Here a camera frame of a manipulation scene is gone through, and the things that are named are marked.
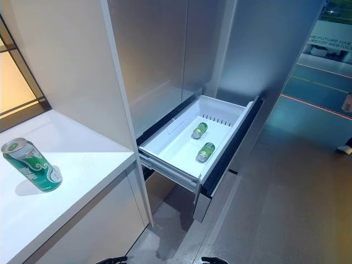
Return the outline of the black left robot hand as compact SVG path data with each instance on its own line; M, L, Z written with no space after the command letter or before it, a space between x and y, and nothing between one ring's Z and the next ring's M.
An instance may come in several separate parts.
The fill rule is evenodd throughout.
M128 260L127 256L107 258L96 262L96 264L126 264Z

